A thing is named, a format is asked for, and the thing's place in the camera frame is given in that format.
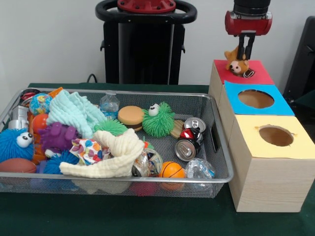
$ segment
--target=googly eyes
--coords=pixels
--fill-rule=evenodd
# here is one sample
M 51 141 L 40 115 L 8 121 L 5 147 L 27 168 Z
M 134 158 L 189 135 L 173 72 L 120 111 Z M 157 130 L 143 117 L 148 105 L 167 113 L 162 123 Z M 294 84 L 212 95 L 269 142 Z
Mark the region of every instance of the googly eyes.
M 20 134 L 19 137 L 16 138 L 16 143 L 21 148 L 28 147 L 32 143 L 32 141 L 33 141 L 33 135 L 28 132 L 22 133 Z
M 154 117 L 158 114 L 159 111 L 159 105 L 157 103 L 153 104 L 149 108 L 149 116 Z

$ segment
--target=steering wheel handle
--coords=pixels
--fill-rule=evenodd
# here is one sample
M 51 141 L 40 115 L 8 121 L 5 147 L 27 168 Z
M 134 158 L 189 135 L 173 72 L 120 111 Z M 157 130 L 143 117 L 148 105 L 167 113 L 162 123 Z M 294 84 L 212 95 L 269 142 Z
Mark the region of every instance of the steering wheel handle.
M 196 20 L 197 9 L 193 5 L 180 0 L 175 3 L 176 9 L 184 13 L 140 14 L 121 10 L 108 11 L 117 7 L 117 0 L 105 0 L 96 5 L 95 14 L 102 21 L 116 23 L 187 24 Z

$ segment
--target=wooden box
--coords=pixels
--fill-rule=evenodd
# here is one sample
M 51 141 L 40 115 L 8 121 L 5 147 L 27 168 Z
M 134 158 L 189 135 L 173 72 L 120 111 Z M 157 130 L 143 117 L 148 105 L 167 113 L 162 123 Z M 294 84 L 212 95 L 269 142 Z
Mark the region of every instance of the wooden box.
M 214 60 L 211 71 L 209 95 L 213 96 L 219 107 L 221 90 L 225 81 L 229 81 L 237 84 L 257 84 L 257 85 L 273 85 L 274 82 L 270 78 L 268 72 L 258 60 L 250 61 L 250 69 L 255 73 L 250 78 L 244 78 L 232 74 L 229 70 L 226 70 L 226 60 Z
M 229 141 L 234 114 L 283 115 L 294 113 L 275 85 L 234 84 L 225 81 L 221 90 L 219 113 Z
M 315 177 L 315 145 L 294 116 L 235 115 L 229 183 L 236 211 L 299 212 Z

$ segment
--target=red box top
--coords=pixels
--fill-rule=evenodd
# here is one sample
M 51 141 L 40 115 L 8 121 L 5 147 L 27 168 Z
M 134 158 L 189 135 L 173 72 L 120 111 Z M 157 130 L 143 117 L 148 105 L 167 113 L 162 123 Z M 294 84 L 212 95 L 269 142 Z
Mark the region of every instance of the red box top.
M 219 73 L 222 84 L 224 81 L 229 81 L 236 84 L 256 84 L 256 85 L 274 85 L 275 83 L 269 76 L 265 67 L 259 60 L 250 60 L 250 69 L 255 73 L 249 78 L 244 78 L 234 75 L 231 71 L 226 70 L 225 66 L 227 64 L 226 60 L 214 60 L 216 68 Z

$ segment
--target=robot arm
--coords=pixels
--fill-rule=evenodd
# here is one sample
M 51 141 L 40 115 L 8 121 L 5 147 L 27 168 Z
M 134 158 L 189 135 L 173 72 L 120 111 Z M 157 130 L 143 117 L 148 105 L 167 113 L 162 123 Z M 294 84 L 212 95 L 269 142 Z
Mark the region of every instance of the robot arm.
M 225 30 L 229 35 L 239 37 L 237 59 L 251 58 L 252 45 L 256 35 L 266 35 L 271 27 L 272 14 L 268 12 L 270 0 L 234 0 L 233 11 L 225 15 Z M 245 37 L 249 38 L 244 47 Z

